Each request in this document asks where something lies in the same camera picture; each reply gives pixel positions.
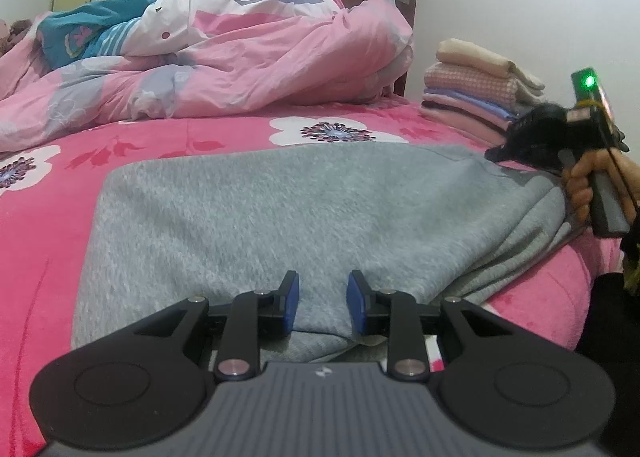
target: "hand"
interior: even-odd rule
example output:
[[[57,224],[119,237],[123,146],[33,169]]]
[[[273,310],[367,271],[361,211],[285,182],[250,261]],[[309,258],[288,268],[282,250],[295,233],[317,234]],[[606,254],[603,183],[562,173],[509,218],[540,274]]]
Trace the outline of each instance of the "hand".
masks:
[[[620,170],[625,176],[626,182],[631,188],[635,202],[640,200],[640,166],[626,157],[620,150],[612,149],[611,153],[616,158]],[[631,200],[625,185],[620,179],[620,174],[611,160],[607,150],[592,150],[585,153],[580,161],[574,166],[571,172],[567,170],[562,174],[566,191],[571,199],[575,214],[578,220],[584,222],[589,217],[590,204],[593,199],[593,190],[589,186],[587,176],[594,171],[606,171],[611,177],[613,185],[618,191],[622,209],[625,212],[626,220],[632,224],[636,219],[636,209]]]

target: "black pants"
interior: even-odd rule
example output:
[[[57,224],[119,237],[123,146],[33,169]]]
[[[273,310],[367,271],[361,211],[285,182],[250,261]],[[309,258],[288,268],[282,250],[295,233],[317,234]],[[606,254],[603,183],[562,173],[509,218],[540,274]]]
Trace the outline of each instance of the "black pants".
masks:
[[[602,366],[616,387],[616,407],[601,443],[616,457],[640,456],[640,300],[622,275],[599,277],[576,351]]]

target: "floral pattern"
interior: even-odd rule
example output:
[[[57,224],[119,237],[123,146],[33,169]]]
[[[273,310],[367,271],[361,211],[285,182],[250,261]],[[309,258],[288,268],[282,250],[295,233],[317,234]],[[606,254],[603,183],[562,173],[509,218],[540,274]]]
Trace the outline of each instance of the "floral pattern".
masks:
[[[6,191],[24,190],[40,182],[52,168],[47,160],[59,153],[60,147],[52,144],[0,161],[0,195]]]
[[[364,123],[342,117],[279,117],[272,119],[270,125],[281,131],[269,138],[279,146],[354,141],[407,142],[399,135],[375,132]]]

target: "folded gray garment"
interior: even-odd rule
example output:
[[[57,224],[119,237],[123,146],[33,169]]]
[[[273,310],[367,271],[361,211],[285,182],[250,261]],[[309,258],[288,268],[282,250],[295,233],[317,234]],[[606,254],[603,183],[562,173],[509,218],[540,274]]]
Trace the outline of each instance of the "folded gray garment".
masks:
[[[460,146],[355,142],[184,157],[113,171],[98,198],[73,346],[193,295],[228,303],[300,274],[293,334],[263,361],[354,344],[348,274],[419,302],[501,289],[571,232],[556,180]]]

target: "stack of folded clothes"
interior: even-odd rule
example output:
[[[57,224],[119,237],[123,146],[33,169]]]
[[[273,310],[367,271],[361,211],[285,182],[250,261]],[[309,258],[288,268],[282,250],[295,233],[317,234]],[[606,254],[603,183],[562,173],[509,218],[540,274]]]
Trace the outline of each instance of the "stack of folded clothes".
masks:
[[[440,44],[424,75],[422,114],[487,146],[504,143],[519,115],[545,103],[545,84],[515,63],[455,38]]]

